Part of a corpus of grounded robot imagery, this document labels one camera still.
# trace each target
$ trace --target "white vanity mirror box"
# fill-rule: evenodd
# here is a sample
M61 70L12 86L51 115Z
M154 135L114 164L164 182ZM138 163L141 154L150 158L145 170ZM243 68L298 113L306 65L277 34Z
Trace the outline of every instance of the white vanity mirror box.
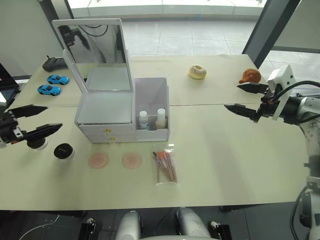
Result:
M74 123L83 134L92 143L167 141L167 79L132 78L121 20L66 19L52 24L81 91ZM161 129L156 127L159 109L165 110L166 124ZM147 112L147 129L140 124L141 111Z

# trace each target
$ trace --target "floor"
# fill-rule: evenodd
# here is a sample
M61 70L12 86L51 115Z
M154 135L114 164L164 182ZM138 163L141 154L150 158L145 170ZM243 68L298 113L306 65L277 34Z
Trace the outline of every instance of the floor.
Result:
M255 27L244 20L124 21L130 56L241 54ZM290 64L298 81L320 81L320 54L270 51L259 68L264 79Z
M210 221L229 225L233 240L284 240L292 239L289 228L292 206L292 202L264 204L227 213L221 212L219 207L214 206L192 207L192 209L205 225ZM54 224L30 232L23 240L77 240L81 223L90 217L97 222L99 229L91 240L114 240L120 221L129 210L90 210L83 218L61 215ZM176 210L176 207L137 209L143 221L141 238L176 235L174 224ZM7 213L3 223L0 224L0 239L18 240L29 229L51 223L56 217L55 214L39 212ZM299 239L305 239L308 229L299 224L298 218L295 219L295 228Z

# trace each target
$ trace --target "mirror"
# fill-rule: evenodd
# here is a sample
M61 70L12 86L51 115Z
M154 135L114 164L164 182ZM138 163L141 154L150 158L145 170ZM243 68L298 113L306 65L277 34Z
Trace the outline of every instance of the mirror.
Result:
M130 72L120 20L119 24L93 25L91 19L86 22L90 25L56 26L86 88L88 91L130 91Z

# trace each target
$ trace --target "black wire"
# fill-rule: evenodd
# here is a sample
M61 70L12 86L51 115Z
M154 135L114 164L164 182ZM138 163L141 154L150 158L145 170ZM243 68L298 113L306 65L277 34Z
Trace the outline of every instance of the black wire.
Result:
M106 34L106 32L108 31L109 25L106 26L106 29L105 29L104 33L99 34L99 35L93 35L91 33L86 32L86 30L84 30L80 25L79 25L79 28L81 28L82 31L84 31L86 34L88 34L91 37L101 37L101 36Z
M172 210L172 207L171 207L170 210L163 216L163 218L161 218L161 220L158 222L158 224L157 224L156 227L155 227L153 236L156 235L156 232L157 232L157 230L158 230L158 227L160 226L161 222L162 222L163 220L165 220L165 218L168 216L168 214L171 212L171 210Z
M277 101L283 94L288 92L290 89L293 89L296 86L300 86L300 85L313 85L313 86L320 88L320 83L318 83L316 81L299 81L299 82L296 82L295 84L292 84L291 86L288 86L286 89L280 91L277 95L275 95L272 98L272 102Z
M312 119L316 119L316 118L319 118L319 117L320 117L320 114L316 114L316 115L313 115L313 116L311 116L311 117L308 117L308 118L306 118L306 119L304 119L304 120L299 121L299 123L300 123L300 124L303 124L303 123L306 123L306 122L308 122L308 121L310 121L310 120L312 120Z
M291 230L291 233L292 233L292 235L293 235L294 240L299 240L299 238L298 238L298 236L297 236L297 233L296 233L296 230L295 230L295 226L294 226L294 219L295 219L296 210L297 210L297 207L298 207L298 204L299 204L299 202L300 202L300 199L301 199L302 194L304 194L307 189L308 189L307 186L305 186L304 188L302 188L301 192L300 192L299 195L296 197L294 206L293 206L293 208L292 208L292 212L291 212L289 224L290 224L290 230Z
M89 26L89 25L85 25L85 26L91 29L97 29L97 28L100 28L102 25L100 24L98 26Z

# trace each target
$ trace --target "bottle cap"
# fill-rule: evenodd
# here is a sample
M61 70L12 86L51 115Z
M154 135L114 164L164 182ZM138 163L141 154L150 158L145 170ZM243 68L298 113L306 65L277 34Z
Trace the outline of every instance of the bottle cap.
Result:
M70 146L68 143L62 143L58 145L55 149L53 154L58 158L58 159L66 159L66 158L71 158L75 154L75 151L72 146Z
M140 121L144 122L149 120L148 113L146 111L141 111L139 115L140 115L140 118L139 118Z
M164 110L163 108L159 108L157 111L157 114L158 114L157 121L164 122L166 119L166 110Z

